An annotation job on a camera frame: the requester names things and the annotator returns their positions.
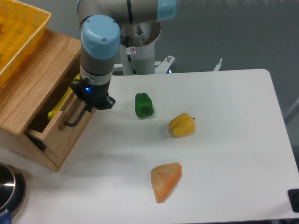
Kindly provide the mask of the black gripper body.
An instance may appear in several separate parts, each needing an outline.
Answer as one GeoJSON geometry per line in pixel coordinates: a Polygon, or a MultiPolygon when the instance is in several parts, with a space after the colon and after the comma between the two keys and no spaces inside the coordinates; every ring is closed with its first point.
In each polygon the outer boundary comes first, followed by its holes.
{"type": "Polygon", "coordinates": [[[83,79],[80,79],[79,90],[80,90],[81,100],[87,103],[88,98],[92,98],[92,97],[101,98],[104,97],[105,95],[109,95],[108,93],[109,85],[110,85],[110,81],[108,81],[106,84],[103,85],[91,85],[88,84],[83,79]]]}

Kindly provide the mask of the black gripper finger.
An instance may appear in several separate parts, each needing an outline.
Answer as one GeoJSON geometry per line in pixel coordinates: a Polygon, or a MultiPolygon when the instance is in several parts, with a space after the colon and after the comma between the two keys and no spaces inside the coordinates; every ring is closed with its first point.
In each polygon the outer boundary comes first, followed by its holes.
{"type": "Polygon", "coordinates": [[[88,112],[92,112],[94,108],[96,110],[108,110],[113,107],[115,102],[116,102],[115,99],[108,95],[105,95],[104,97],[101,98],[92,97],[92,98],[88,98],[85,107],[88,112]]]}
{"type": "Polygon", "coordinates": [[[79,90],[79,80],[74,80],[71,83],[70,88],[72,89],[72,91],[74,92],[74,94],[77,96],[77,98],[79,100],[81,100],[80,90],[79,90]]]}

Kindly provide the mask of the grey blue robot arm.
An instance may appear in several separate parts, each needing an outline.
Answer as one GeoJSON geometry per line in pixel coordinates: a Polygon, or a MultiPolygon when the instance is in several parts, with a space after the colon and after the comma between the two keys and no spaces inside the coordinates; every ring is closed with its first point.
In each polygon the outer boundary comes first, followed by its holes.
{"type": "Polygon", "coordinates": [[[80,78],[71,88],[85,109],[110,109],[108,88],[117,55],[125,75],[154,74],[155,41],[163,20],[177,13],[175,0],[79,0],[80,78]]]}

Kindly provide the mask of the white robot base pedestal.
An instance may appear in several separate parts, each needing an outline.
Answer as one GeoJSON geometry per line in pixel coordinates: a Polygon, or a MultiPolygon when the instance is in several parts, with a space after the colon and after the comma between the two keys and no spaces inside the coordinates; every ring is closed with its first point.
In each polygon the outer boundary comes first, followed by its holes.
{"type": "Polygon", "coordinates": [[[150,21],[121,27],[121,63],[114,65],[114,74],[145,75],[155,73],[155,42],[161,24],[150,21]]]}

